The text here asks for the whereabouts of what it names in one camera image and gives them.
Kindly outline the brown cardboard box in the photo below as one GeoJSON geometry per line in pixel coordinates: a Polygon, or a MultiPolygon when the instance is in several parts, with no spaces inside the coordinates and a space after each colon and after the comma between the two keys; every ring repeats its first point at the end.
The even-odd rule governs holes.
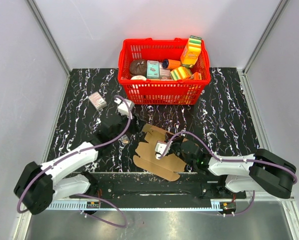
{"type": "Polygon", "coordinates": [[[186,163],[175,154],[156,158],[155,146],[158,141],[165,141],[166,130],[159,127],[145,124],[142,129],[146,133],[144,142],[140,142],[133,156],[134,164],[158,177],[173,182],[180,178],[179,173],[183,173],[186,163]]]}

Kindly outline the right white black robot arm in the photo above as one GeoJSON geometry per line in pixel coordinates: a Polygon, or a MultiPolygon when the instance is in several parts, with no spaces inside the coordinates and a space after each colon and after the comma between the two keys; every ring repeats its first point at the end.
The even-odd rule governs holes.
{"type": "Polygon", "coordinates": [[[206,144],[202,150],[195,142],[178,134],[167,133],[165,140],[156,143],[156,158],[174,154],[208,180],[218,178],[217,193],[228,198],[243,191],[265,191],[289,199],[297,183],[297,168],[267,149],[243,156],[221,156],[213,153],[206,144]]]}

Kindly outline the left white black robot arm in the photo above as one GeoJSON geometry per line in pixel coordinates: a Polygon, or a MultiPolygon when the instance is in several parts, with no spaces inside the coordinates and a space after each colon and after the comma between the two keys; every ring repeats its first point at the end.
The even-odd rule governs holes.
{"type": "Polygon", "coordinates": [[[46,210],[53,201],[70,196],[98,196],[99,182],[91,173],[83,171],[75,176],[71,173],[82,166],[95,162],[108,147],[125,133],[140,133],[146,122],[138,115],[131,118],[118,115],[101,123],[90,139],[54,160],[37,164],[28,163],[21,173],[14,194],[18,197],[18,213],[29,211],[37,215],[46,210]]]}

